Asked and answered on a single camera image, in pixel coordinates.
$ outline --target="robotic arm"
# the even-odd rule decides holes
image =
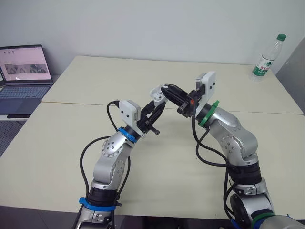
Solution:
[[[275,215],[265,179],[260,173],[256,154],[257,140],[241,126],[233,114],[218,107],[219,101],[213,105],[207,103],[214,88],[215,72],[208,72],[196,79],[196,90],[190,93],[173,84],[165,84],[161,91],[179,107],[178,113],[195,118],[199,126],[210,130],[209,133],[221,146],[231,165],[227,168],[234,191],[230,204],[236,228],[239,225],[242,228],[257,229],[305,229],[290,217]]]
[[[159,134],[153,124],[162,114],[167,99],[158,95],[162,94],[160,87],[154,90],[154,94],[155,100],[142,110],[131,100],[115,102],[127,126],[120,127],[104,142],[101,157],[94,168],[91,189],[85,198],[80,199],[82,206],[73,229],[114,228],[114,210],[121,205],[117,202],[120,198],[118,189],[125,162],[136,142],[149,130]]]

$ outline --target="bottle cap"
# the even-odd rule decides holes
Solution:
[[[284,41],[285,38],[286,38],[286,35],[285,35],[285,34],[279,34],[279,35],[277,36],[277,39],[280,40],[280,41]]]

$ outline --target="plastic bottle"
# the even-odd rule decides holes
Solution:
[[[269,70],[273,61],[279,56],[282,50],[282,43],[285,38],[285,34],[279,34],[275,42],[265,50],[258,63],[254,67],[252,74],[250,75],[250,79],[252,81],[260,82],[263,79],[263,76]]]

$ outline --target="laptop screen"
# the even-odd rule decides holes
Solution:
[[[51,82],[41,45],[0,48],[0,74],[7,83]]]

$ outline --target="black cable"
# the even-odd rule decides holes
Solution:
[[[208,164],[208,165],[212,165],[212,166],[218,166],[218,167],[226,167],[226,171],[225,171],[225,176],[224,176],[224,211],[226,213],[226,215],[229,217],[229,219],[232,218],[232,216],[229,214],[231,213],[232,215],[234,215],[233,211],[228,207],[227,205],[227,199],[228,199],[228,195],[230,194],[230,192],[233,190],[233,188],[237,185],[237,183],[234,183],[234,185],[232,185],[228,190],[227,190],[227,185],[228,185],[228,178],[229,178],[229,167],[231,168],[235,168],[236,166],[231,165],[228,161],[228,159],[218,150],[213,149],[211,147],[208,147],[204,144],[202,144],[202,140],[206,137],[206,135],[209,133],[210,131],[210,127],[207,127],[205,133],[202,135],[202,137],[200,139],[198,139],[197,137],[197,133],[196,133],[196,126],[195,126],[195,115],[196,115],[196,109],[197,109],[197,97],[195,97],[194,99],[194,109],[193,109],[193,115],[192,115],[192,131],[193,131],[193,136],[197,142],[196,145],[196,155],[199,158],[199,160],[201,160],[202,162]],[[214,162],[210,162],[207,160],[204,160],[200,155],[199,155],[199,146],[211,150],[213,152],[215,152],[216,154],[218,154],[219,156],[221,156],[224,160],[225,160],[225,164],[221,164],[221,163],[214,163]]]
[[[81,210],[82,208],[84,207],[84,205],[82,204],[81,207],[80,207],[80,210],[78,211],[77,213],[77,216],[75,218],[75,221],[73,223],[73,227],[71,229],[76,229],[76,225],[77,225],[77,222],[78,222],[78,219],[80,218],[80,215],[81,215]]]
[[[227,169],[225,170],[225,176],[224,176],[224,196],[227,192],[227,186],[228,186],[228,179],[229,179],[229,169],[227,167]],[[225,203],[225,208],[228,210],[228,212],[230,212],[232,215],[234,214],[233,211],[228,207],[227,202],[224,201]]]
[[[206,130],[206,132],[204,133],[204,135],[202,135],[202,137],[200,138],[199,141],[202,141],[204,139],[204,137],[207,135],[207,133],[209,132],[209,129]],[[207,161],[205,159],[203,159],[200,155],[199,155],[199,143],[197,143],[196,145],[196,155],[199,158],[199,160],[201,160],[202,162],[211,165],[211,166],[218,166],[218,167],[227,167],[227,164],[221,164],[221,163],[215,163],[215,162],[210,162]]]
[[[210,131],[210,128],[208,127],[206,132],[204,133],[204,135],[201,137],[201,139],[199,140],[198,137],[197,137],[197,133],[196,133],[196,126],[195,126],[195,116],[196,116],[196,109],[197,109],[197,97],[195,97],[194,99],[194,109],[193,109],[193,115],[192,115],[192,131],[193,131],[193,136],[197,142],[197,146],[196,146],[196,155],[198,156],[198,158],[208,164],[208,165],[211,165],[211,166],[218,166],[218,167],[232,167],[232,168],[236,168],[236,166],[234,165],[231,165],[228,161],[228,159],[221,153],[219,152],[218,150],[214,149],[214,148],[211,148],[211,147],[208,147],[204,144],[201,143],[201,141],[205,138],[205,136],[208,134],[208,132]],[[218,154],[219,156],[221,156],[224,160],[225,160],[225,164],[221,164],[221,163],[214,163],[214,162],[210,162],[210,161],[207,161],[207,160],[204,160],[202,157],[200,157],[199,155],[199,152],[198,152],[198,149],[199,149],[199,146],[207,149],[207,150],[210,150],[210,151],[213,151],[215,152],[216,154]]]
[[[226,215],[229,217],[229,219],[232,219],[232,216],[229,214],[228,211],[228,207],[227,207],[227,199],[228,196],[230,194],[230,192],[233,190],[233,188],[235,188],[237,186],[237,182],[235,182],[231,187],[229,187],[229,189],[226,191],[225,195],[224,195],[224,211],[226,213]]]
[[[118,131],[118,128],[116,127],[116,125],[115,125],[115,123],[114,123],[114,121],[113,121],[113,119],[112,119],[112,117],[111,117],[111,115],[110,115],[109,107],[110,107],[111,104],[115,104],[115,105],[117,106],[118,102],[119,102],[119,101],[116,100],[116,101],[112,101],[112,102],[110,102],[110,103],[107,104],[107,115],[108,115],[109,120],[110,120],[110,122],[112,123],[112,125],[113,125],[115,131]],[[113,202],[113,205],[114,205],[114,206],[116,205],[116,201],[120,198],[120,194],[121,194],[122,191],[123,191],[123,188],[124,188],[124,186],[125,186],[125,184],[126,184],[126,181],[127,181],[127,178],[128,178],[129,172],[130,172],[130,167],[131,167],[130,156],[128,156],[127,160],[128,160],[127,172],[126,172],[124,181],[123,181],[123,183],[122,183],[122,185],[121,185],[121,187],[120,187],[120,189],[119,189],[119,191],[118,191],[118,193],[117,193],[117,195],[116,195],[116,197],[115,197],[115,199],[114,199],[114,202]],[[111,225],[112,225],[112,228],[115,229],[114,210],[111,211]]]
[[[115,198],[115,200],[114,200],[113,205],[115,205],[116,201],[119,199],[120,194],[121,194],[122,191],[123,191],[123,188],[124,188],[124,186],[125,186],[125,184],[126,184],[126,181],[127,181],[127,178],[128,178],[129,172],[130,172],[130,166],[131,166],[130,157],[128,157],[127,160],[128,160],[127,172],[126,172],[124,181],[123,181],[123,183],[122,183],[122,185],[121,185],[121,187],[120,187],[120,189],[119,189],[119,192],[118,192],[118,194],[116,195],[116,198]]]
[[[111,229],[115,229],[114,210],[111,211]]]
[[[107,104],[107,107],[106,107],[106,109],[107,109],[107,115],[108,115],[108,117],[109,117],[109,119],[110,119],[110,122],[112,123],[112,125],[113,125],[115,131],[118,131],[118,128],[116,128],[116,125],[114,124],[114,121],[113,121],[112,118],[111,118],[110,111],[109,111],[109,107],[110,107],[111,104],[117,105],[118,102],[119,102],[118,100],[112,101],[112,102],[108,103],[108,104]]]
[[[99,137],[99,138],[94,139],[93,141],[91,141],[91,142],[84,148],[84,150],[83,150],[82,153],[81,153],[81,157],[80,157],[80,167],[81,167],[81,175],[82,175],[82,178],[84,179],[85,186],[86,186],[86,199],[88,198],[88,194],[89,194],[89,184],[88,184],[88,180],[87,180],[87,177],[86,177],[86,174],[85,174],[85,172],[84,172],[83,165],[82,165],[82,159],[83,159],[83,157],[84,157],[84,154],[85,154],[86,150],[89,148],[89,146],[91,146],[93,143],[95,143],[95,142],[97,142],[97,141],[106,139],[106,138],[108,138],[108,137],[110,137],[110,136]]]

